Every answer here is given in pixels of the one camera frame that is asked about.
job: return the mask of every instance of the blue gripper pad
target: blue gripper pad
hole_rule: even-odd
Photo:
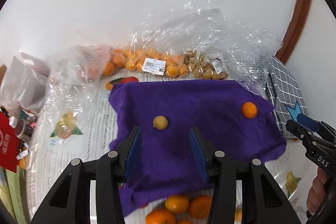
[[[319,124],[315,122],[312,118],[309,118],[308,116],[303,115],[302,113],[298,114],[296,120],[298,123],[302,124],[304,127],[308,128],[313,132],[318,133],[320,131]]]
[[[209,175],[207,172],[207,161],[205,159],[202,148],[200,146],[200,143],[198,142],[196,133],[193,130],[193,128],[191,128],[189,131],[189,141],[190,141],[191,149],[194,154],[199,176],[206,183],[209,179]]]
[[[137,163],[137,160],[140,158],[141,143],[142,143],[142,131],[141,128],[139,127],[126,158],[125,163],[126,180],[132,177],[134,173],[135,165]]]

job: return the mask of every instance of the purple towel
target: purple towel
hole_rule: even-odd
[[[242,104],[253,102],[258,114],[247,119]],[[116,111],[118,137],[142,128],[142,152],[133,177],[120,188],[124,216],[154,200],[209,187],[199,177],[189,144],[189,129],[198,126],[215,149],[237,160],[277,159],[286,141],[271,114],[273,105],[245,90],[236,81],[188,80],[116,84],[109,102]],[[152,126],[165,116],[168,127]]]

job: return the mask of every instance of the lemon print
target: lemon print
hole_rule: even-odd
[[[286,190],[287,190],[287,198],[290,198],[290,196],[295,192],[297,188],[298,182],[301,180],[301,178],[296,178],[293,175],[292,171],[289,171],[286,175]]]
[[[61,139],[67,139],[71,135],[83,135],[76,127],[76,117],[72,111],[66,112],[56,123],[56,128],[50,137],[58,136]]]

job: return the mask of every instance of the brown wooden door frame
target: brown wooden door frame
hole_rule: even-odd
[[[308,16],[311,0],[296,0],[292,20],[290,21],[286,34],[283,37],[283,47],[278,50],[276,57],[284,64],[288,61],[294,50]]]

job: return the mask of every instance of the barcode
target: barcode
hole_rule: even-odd
[[[149,68],[154,68],[155,67],[155,63],[152,63],[152,62],[146,62],[145,64],[146,67],[149,67]]]
[[[215,60],[212,62],[213,68],[215,69],[216,73],[221,73],[223,71],[222,64]]]

